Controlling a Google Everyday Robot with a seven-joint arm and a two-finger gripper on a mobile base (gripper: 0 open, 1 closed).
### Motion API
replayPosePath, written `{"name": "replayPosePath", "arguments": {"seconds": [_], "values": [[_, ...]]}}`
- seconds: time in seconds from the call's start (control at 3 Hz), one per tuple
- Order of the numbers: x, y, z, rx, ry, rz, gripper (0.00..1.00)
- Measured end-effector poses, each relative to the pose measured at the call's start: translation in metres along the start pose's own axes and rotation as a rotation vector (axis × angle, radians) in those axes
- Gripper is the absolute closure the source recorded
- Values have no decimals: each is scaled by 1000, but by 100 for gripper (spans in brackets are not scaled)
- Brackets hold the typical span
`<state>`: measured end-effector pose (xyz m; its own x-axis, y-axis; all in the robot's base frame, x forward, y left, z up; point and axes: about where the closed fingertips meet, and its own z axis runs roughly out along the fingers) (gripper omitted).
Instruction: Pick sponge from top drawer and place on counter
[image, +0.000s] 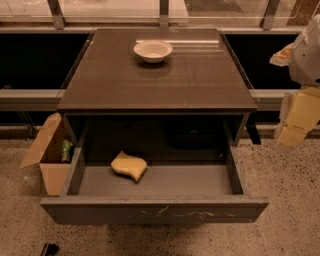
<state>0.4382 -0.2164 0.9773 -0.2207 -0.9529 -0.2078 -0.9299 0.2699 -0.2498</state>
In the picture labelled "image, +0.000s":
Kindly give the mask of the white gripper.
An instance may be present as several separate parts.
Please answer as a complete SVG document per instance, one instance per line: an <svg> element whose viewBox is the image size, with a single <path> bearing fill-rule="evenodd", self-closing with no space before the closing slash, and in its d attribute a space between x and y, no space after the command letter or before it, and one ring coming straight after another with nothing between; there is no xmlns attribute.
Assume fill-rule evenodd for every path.
<svg viewBox="0 0 320 256"><path fill-rule="evenodd" d="M279 148L295 148L320 121L320 14L313 17L295 39L273 54L270 63L289 65L290 78L313 86L286 94L280 108L280 122L274 133Z"/></svg>

